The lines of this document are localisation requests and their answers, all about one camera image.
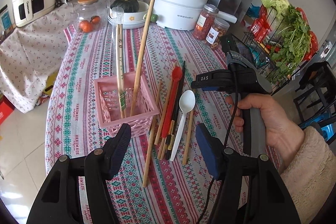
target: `fuzzy sleeve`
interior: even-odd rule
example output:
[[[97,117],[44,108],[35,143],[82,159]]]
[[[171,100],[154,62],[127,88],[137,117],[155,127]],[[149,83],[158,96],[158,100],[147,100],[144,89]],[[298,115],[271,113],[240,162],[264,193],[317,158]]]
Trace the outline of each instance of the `fuzzy sleeve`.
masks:
[[[304,133],[300,150],[281,174],[302,224],[313,220],[336,182],[335,155],[313,127]]]

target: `white plastic spoon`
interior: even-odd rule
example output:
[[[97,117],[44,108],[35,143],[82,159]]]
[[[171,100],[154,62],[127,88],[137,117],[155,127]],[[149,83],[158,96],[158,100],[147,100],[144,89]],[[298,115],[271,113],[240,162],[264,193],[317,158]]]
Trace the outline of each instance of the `white plastic spoon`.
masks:
[[[175,137],[175,141],[174,141],[174,146],[173,149],[171,151],[171,156],[170,156],[170,160],[173,161],[175,156],[176,156],[176,152],[177,149],[179,147],[180,144],[180,140],[182,137],[182,131],[184,128],[184,123],[185,123],[185,118],[187,116],[187,113],[192,111],[194,109],[195,106],[195,94],[193,93],[192,90],[186,90],[181,98],[180,98],[180,109],[182,110],[182,117],[180,120],[180,124],[178,125],[178,130],[176,133],[176,137]]]

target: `red box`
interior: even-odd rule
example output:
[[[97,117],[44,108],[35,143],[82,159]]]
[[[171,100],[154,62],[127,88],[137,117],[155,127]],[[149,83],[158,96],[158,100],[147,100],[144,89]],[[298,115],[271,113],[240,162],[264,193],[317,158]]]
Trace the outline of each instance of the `red box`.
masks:
[[[256,18],[251,26],[251,32],[254,35],[254,39],[260,43],[264,40],[269,30],[267,30],[260,22],[260,20]]]
[[[15,107],[13,104],[3,96],[0,100],[0,124],[14,111]]]

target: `red and green striped tablecloth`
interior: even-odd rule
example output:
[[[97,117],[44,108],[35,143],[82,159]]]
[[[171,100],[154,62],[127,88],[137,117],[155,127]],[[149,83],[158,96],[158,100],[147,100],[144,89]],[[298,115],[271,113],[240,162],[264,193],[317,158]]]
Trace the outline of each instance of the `red and green striped tablecloth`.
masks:
[[[124,60],[126,72],[134,71],[143,28],[124,30]],[[113,74],[114,56],[112,27],[90,33],[74,33],[60,68],[49,103],[46,129],[46,168],[50,171],[62,154],[70,157],[87,155],[102,147],[110,138],[99,128],[93,81]],[[151,23],[142,64],[150,90],[154,97],[159,80],[163,80],[159,110],[162,112],[172,68],[185,60],[184,90],[196,74],[226,68],[221,50],[212,51],[202,41],[193,38],[191,32],[158,27]],[[182,165],[186,134],[174,162],[157,160],[158,147],[153,149],[149,182],[142,188],[142,177],[149,135],[132,138],[118,175],[108,182],[113,205],[121,223],[196,223],[203,211],[207,189],[211,181],[194,133],[203,122],[213,136],[223,141],[230,120],[230,106],[225,93],[196,91],[192,139],[189,159]],[[233,129],[228,141],[230,147],[242,152],[240,135]],[[278,155],[268,149],[275,165]],[[213,207],[219,184],[214,183],[206,223]],[[90,223],[90,212],[85,195],[85,182],[80,179],[81,203],[85,223]],[[247,181],[243,179],[241,204],[247,198]]]

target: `red spoon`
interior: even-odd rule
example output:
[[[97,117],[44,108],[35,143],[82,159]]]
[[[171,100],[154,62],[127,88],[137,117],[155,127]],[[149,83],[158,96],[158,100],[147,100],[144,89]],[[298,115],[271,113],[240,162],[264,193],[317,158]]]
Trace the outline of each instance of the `red spoon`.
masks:
[[[179,85],[179,81],[182,78],[182,69],[181,67],[175,67],[171,73],[171,77],[173,78],[173,85],[171,86],[170,96],[169,96],[169,102],[167,106],[166,116],[165,120],[163,122],[163,127],[161,131],[161,137],[165,138],[168,135],[169,126],[171,122],[171,116],[173,113],[174,103],[176,99],[176,92],[177,87]]]

